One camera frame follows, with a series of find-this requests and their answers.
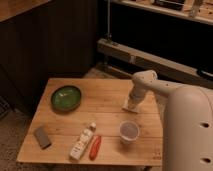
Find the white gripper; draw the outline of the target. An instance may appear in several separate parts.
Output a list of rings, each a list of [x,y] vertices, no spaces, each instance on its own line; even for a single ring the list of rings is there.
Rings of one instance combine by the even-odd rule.
[[[144,100],[147,91],[138,86],[134,86],[129,94],[128,106],[130,108],[136,107],[141,101]]]

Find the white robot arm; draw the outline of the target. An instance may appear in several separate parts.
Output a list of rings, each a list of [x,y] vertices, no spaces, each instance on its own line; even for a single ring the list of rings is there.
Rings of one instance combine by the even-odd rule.
[[[162,171],[213,171],[213,90],[160,80],[154,70],[134,73],[132,82],[130,111],[149,90],[167,97]]]

